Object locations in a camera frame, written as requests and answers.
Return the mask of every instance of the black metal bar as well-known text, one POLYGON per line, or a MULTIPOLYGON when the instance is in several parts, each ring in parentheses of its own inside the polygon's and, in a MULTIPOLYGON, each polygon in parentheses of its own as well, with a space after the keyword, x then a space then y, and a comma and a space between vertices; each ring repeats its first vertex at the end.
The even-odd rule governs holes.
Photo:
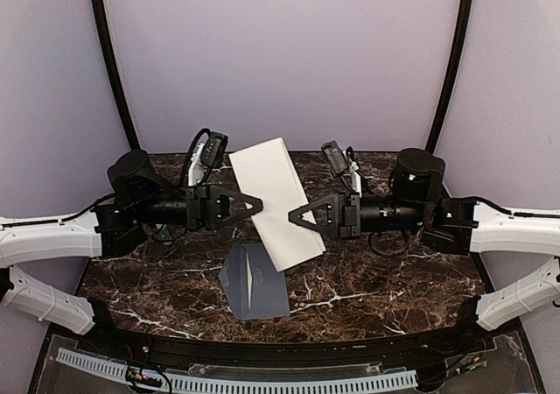
POLYGON ((129 106, 126 103, 126 97, 124 96, 121 76, 116 65, 115 52, 113 51, 109 25, 107 23, 107 13, 105 12, 105 4, 103 3, 103 0, 91 0, 91 4, 94 8, 95 25, 97 26, 97 34, 99 36, 103 58, 105 59, 108 79, 111 83, 111 89, 113 89, 113 96, 115 97, 119 117, 121 117, 124 133, 129 141, 130 149, 140 149, 140 142, 138 141, 138 135, 134 128, 134 124, 132 123, 129 106))
POLYGON ((439 102, 437 103, 436 115, 431 125, 430 135, 428 136, 428 143, 426 144, 426 151, 433 153, 438 145, 441 130, 444 127, 445 116, 449 108, 449 102, 452 98, 453 87, 455 86, 455 79, 457 78, 457 71, 459 70, 459 63, 461 61, 461 53, 463 52, 463 44, 465 43, 466 27, 469 23, 469 15, 471 14, 471 5, 473 0, 461 0, 458 7, 457 24, 455 26, 455 35, 453 36, 453 43, 451 45, 451 54, 449 56, 449 63, 447 64, 447 71, 445 72, 444 86, 441 89, 439 102))

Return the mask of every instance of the brown marble surface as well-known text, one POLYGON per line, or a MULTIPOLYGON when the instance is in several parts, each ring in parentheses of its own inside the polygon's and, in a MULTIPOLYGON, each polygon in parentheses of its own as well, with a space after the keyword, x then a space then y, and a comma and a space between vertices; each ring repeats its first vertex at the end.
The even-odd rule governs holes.
MULTIPOLYGON (((320 153, 291 154, 310 201, 344 191, 320 153)), ((376 193, 386 182, 395 155, 358 154, 376 193)), ((177 182, 182 156, 152 157, 154 166, 177 182)), ((237 187, 228 162, 211 182, 237 187)), ((325 238, 327 251, 286 271, 291 316, 274 320, 236 320, 218 279, 234 243, 258 242, 252 221, 210 232, 191 233, 171 246, 148 242, 126 257, 95 259, 81 296, 103 299, 118 327, 210 341, 351 341, 412 334, 449 327, 461 302, 483 293, 470 257, 441 255, 412 243, 399 257, 372 254, 366 237, 355 241, 325 238)), ((399 235, 381 244, 397 250, 399 235)))

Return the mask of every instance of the white paper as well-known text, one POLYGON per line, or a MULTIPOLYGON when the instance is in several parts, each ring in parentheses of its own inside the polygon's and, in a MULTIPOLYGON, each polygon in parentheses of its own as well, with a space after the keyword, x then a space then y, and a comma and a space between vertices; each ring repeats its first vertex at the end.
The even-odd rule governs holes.
MULTIPOLYGON (((320 234, 288 222, 288 213, 308 201, 281 138, 237 151, 229 158, 241 192, 262 200, 262 212, 251 218, 277 271, 325 252, 320 234)), ((312 212, 304 218, 314 222, 312 212)))

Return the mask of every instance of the gray envelope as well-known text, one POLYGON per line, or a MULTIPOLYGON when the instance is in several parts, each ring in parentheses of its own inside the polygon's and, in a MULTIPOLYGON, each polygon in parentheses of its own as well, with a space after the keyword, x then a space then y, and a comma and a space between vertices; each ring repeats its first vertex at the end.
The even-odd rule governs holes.
POLYGON ((220 270, 220 282, 238 320, 290 316, 284 272, 276 270, 261 243, 234 245, 220 270))

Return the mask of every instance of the perforated metal strip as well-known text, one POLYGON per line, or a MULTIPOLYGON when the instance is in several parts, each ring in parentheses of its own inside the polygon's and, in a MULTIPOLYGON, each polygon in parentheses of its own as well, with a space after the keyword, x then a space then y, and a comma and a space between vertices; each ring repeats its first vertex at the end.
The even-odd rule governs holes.
MULTIPOLYGON (((125 383, 124 376, 127 368, 125 362, 101 359, 66 348, 59 348, 56 361, 100 378, 125 383)), ((157 372, 145 370, 144 374, 162 380, 157 372)), ((171 372, 165 374, 171 381, 173 392, 177 394, 192 392, 208 394, 366 394, 391 392, 418 386, 417 373, 414 370, 362 378, 295 383, 228 381, 184 376, 171 372)), ((167 392, 167 383, 163 383, 160 391, 167 392)))

